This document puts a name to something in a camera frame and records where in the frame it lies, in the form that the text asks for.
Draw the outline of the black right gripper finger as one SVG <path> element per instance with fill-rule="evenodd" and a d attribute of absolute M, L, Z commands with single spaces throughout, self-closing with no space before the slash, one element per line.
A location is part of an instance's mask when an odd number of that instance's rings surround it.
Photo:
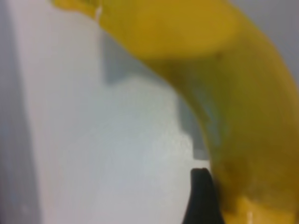
<path fill-rule="evenodd" d="M 223 224 L 212 176 L 207 168 L 191 170 L 191 192 L 184 224 Z"/>

